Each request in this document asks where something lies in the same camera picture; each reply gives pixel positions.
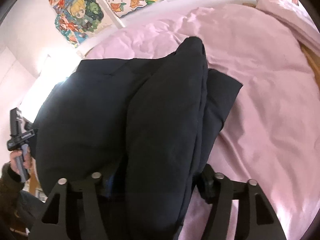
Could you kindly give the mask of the dark sleeve left forearm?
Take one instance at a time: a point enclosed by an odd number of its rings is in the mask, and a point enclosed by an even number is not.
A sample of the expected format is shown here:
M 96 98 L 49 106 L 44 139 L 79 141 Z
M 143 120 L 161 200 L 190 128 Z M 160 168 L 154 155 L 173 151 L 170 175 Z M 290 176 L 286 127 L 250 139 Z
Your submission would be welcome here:
M 15 237 L 26 238 L 44 207 L 44 202 L 23 190 L 20 175 L 10 163 L 2 167 L 1 176 L 1 226 Z

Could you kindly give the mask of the person's left hand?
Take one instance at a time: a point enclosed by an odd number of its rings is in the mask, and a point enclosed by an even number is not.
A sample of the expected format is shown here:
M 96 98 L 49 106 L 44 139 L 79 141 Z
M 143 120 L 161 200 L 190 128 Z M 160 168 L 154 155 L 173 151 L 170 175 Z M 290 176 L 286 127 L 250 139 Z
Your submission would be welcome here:
M 23 155 L 22 150 L 14 150 L 10 152 L 10 167 L 16 174 L 20 174 L 17 161 L 18 161 L 18 158 L 21 156 L 23 156 L 23 159 L 24 159 L 23 166 L 26 170 L 31 170 L 31 168 L 33 167 L 33 160 L 31 157 L 29 146 L 27 147 L 27 151 L 25 155 Z

